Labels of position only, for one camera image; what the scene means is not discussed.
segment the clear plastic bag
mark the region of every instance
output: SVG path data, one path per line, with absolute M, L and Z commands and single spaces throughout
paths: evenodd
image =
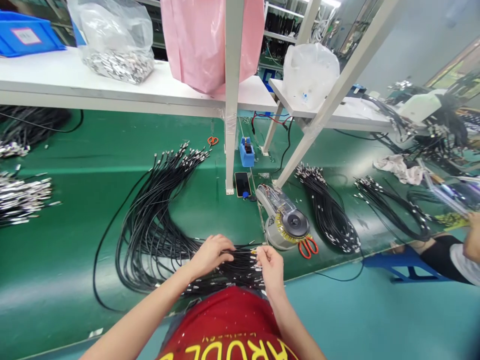
M 140 84 L 155 65 L 152 20 L 134 0 L 68 0 L 82 62 L 95 73 Z
M 314 110 L 340 76 L 337 57 L 320 43 L 289 46 L 283 63 L 283 91 L 290 103 Z
M 171 73 L 203 94 L 225 93 L 225 5 L 225 0 L 161 0 Z M 264 1 L 244 0 L 240 82 L 257 73 L 264 25 Z

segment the green workbench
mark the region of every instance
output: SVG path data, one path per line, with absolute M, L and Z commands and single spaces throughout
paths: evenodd
M 78 110 L 74 114 L 72 124 L 80 116 Z M 261 145 L 268 121 L 255 119 Z M 252 136 L 246 119 L 240 118 L 239 130 L 239 136 Z M 29 223 L 0 230 L 0 359 L 21 359 L 85 341 L 92 331 L 105 332 L 122 316 L 102 308 L 94 298 L 92 270 L 100 238 L 131 187 L 152 166 L 154 153 L 176 151 L 188 140 L 192 148 L 201 149 L 211 135 L 219 138 L 219 144 L 172 203 L 172 218 L 191 237 L 222 233 L 235 244 L 263 242 L 258 204 L 225 195 L 224 123 L 218 118 L 85 111 L 84 124 L 77 131 L 55 134 L 47 141 L 48 149 L 39 146 L 25 158 L 1 164 L 2 170 L 21 164 L 22 176 L 48 172 L 53 199 L 63 204 L 43 209 Z M 284 165 L 302 135 L 294 124 Z M 287 132 L 279 127 L 270 157 L 256 149 L 258 161 L 251 173 L 256 186 L 271 183 L 269 174 L 278 169 L 287 146 Z M 382 182 L 385 177 L 398 192 L 406 193 L 409 185 L 372 167 L 372 160 L 389 154 L 377 141 L 325 129 L 304 158 L 311 166 L 323 167 L 326 180 L 342 196 L 365 256 L 389 249 L 393 236 L 367 204 L 352 196 L 357 192 L 353 181 L 371 175 Z M 236 156 L 235 172 L 245 171 L 238 152 Z M 283 190 L 310 219 L 319 246 L 319 254 L 310 260 L 296 248 L 283 252 L 285 280 L 360 258 L 339 253 L 321 240 L 309 199 L 294 176 Z M 119 310 L 130 309 L 143 298 L 126 289 L 115 270 L 115 248 L 126 211 L 120 212 L 105 239 L 96 276 L 100 297 Z M 427 211 L 435 215 L 438 209 Z

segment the teal floor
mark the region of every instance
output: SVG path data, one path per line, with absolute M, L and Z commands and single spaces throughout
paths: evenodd
M 359 264 L 325 272 L 349 278 Z M 477 360 L 480 288 L 456 282 L 397 284 L 378 269 L 342 283 L 318 275 L 290 281 L 288 298 L 329 360 Z M 158 354 L 168 324 L 155 332 L 139 360 Z M 77 360 L 90 344 L 37 360 Z

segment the phone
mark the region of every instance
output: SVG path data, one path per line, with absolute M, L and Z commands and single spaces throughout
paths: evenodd
M 248 193 L 248 196 L 252 195 L 250 190 L 249 174 L 246 172 L 236 172 L 235 173 L 235 186 L 236 186 L 236 196 L 238 198 L 243 198 L 244 193 Z

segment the orange scissors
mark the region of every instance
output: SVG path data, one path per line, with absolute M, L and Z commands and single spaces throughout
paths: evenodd
M 305 258 L 305 259 L 311 259 L 312 258 L 312 254 L 318 254 L 319 253 L 319 247 L 317 245 L 317 243 L 315 242 L 315 240 L 313 238 L 311 238 L 310 236 L 306 236 L 305 237 L 305 240 L 303 241 L 300 241 L 298 243 L 298 250 L 300 250 L 300 254 Z
M 208 148 L 210 149 L 213 145 L 219 143 L 219 138 L 218 138 L 218 137 L 210 136 L 210 137 L 207 139 L 207 142 L 208 142 L 208 144 L 210 145 L 210 146 L 208 147 Z

